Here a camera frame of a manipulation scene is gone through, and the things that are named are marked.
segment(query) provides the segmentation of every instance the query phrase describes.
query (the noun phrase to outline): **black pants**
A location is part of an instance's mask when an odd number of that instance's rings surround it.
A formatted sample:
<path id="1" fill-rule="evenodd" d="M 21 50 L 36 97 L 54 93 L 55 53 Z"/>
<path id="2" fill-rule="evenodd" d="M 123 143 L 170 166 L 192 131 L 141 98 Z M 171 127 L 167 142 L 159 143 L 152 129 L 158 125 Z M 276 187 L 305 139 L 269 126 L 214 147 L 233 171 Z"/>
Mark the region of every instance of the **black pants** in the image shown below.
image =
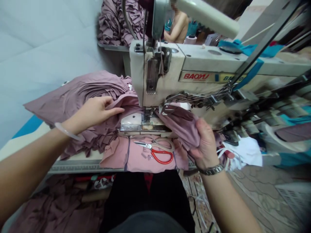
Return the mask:
<path id="1" fill-rule="evenodd" d="M 150 193 L 142 172 L 118 173 L 105 203 L 99 232 L 109 232 L 130 215 L 145 210 L 165 212 L 188 233 L 194 233 L 189 201 L 176 170 L 154 174 Z"/>

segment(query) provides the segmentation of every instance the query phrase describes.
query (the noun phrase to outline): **watch band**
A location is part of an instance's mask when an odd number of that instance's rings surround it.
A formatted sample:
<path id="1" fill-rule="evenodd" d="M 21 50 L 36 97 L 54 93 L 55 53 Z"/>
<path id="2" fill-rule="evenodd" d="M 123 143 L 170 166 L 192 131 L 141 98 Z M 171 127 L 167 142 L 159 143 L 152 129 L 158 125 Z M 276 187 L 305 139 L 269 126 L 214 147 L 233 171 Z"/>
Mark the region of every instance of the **watch band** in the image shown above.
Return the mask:
<path id="1" fill-rule="evenodd" d="M 197 163 L 195 163 L 195 165 L 197 166 L 199 172 L 204 174 L 204 175 L 215 175 L 224 169 L 224 166 L 222 164 L 218 164 L 218 165 L 216 165 L 214 167 L 210 167 L 206 170 L 203 170 L 200 167 L 198 167 Z"/>

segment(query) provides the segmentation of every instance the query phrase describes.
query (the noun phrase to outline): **label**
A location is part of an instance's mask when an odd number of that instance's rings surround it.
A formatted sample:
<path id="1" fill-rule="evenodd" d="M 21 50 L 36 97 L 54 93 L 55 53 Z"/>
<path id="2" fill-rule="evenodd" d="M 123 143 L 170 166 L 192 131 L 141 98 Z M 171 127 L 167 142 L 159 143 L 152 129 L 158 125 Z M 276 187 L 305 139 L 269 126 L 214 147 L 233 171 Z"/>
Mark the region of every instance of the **label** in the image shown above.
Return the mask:
<path id="1" fill-rule="evenodd" d="M 233 73 L 216 73 L 216 72 L 193 72 L 182 71 L 180 73 L 180 82 L 203 82 L 203 83 L 227 83 L 233 78 Z M 241 82 L 246 75 L 239 78 L 237 83 Z"/>

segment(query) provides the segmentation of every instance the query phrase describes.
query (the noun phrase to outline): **baoyu logo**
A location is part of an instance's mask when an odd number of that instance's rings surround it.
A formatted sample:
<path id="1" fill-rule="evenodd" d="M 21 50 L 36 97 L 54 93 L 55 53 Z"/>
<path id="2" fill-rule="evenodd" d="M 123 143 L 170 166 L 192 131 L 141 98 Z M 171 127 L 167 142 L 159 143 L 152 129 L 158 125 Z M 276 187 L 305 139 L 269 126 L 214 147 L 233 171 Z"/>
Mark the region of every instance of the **baoyu logo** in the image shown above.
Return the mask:
<path id="1" fill-rule="evenodd" d="M 205 80 L 208 76 L 210 76 L 210 74 L 187 73 L 184 79 Z"/>

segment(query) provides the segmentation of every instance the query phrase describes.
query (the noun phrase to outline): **white bangle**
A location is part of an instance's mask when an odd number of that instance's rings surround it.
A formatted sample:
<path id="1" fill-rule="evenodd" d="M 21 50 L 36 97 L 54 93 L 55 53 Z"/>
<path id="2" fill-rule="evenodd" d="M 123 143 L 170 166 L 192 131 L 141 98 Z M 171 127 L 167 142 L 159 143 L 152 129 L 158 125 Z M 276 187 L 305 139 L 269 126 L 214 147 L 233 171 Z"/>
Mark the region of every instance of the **white bangle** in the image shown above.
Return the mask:
<path id="1" fill-rule="evenodd" d="M 71 133 L 71 132 L 67 131 L 66 129 L 64 129 L 61 123 L 56 122 L 54 125 L 55 125 L 56 128 L 58 128 L 60 131 L 62 131 L 67 136 L 69 136 L 69 137 L 71 137 L 71 138 L 73 138 L 75 140 L 78 140 L 78 141 L 84 141 L 83 137 L 76 136 L 73 133 Z"/>

